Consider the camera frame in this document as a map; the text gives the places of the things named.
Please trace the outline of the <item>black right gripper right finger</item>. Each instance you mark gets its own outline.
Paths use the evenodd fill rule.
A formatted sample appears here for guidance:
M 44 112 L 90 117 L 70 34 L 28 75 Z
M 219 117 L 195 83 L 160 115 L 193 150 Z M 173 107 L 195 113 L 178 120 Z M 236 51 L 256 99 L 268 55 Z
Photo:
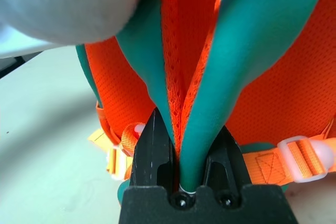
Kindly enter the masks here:
M 239 196 L 249 174 L 239 145 L 224 126 L 212 143 L 205 163 L 203 184 L 213 191 Z

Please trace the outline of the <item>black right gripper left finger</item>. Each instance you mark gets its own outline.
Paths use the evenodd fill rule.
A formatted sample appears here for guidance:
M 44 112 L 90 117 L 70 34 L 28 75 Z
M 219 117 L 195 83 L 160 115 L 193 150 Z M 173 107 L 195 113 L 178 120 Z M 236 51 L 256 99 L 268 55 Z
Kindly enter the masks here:
M 174 146 L 156 108 L 135 146 L 130 194 L 151 195 L 155 191 L 163 191 L 167 195 L 178 194 L 177 172 Z

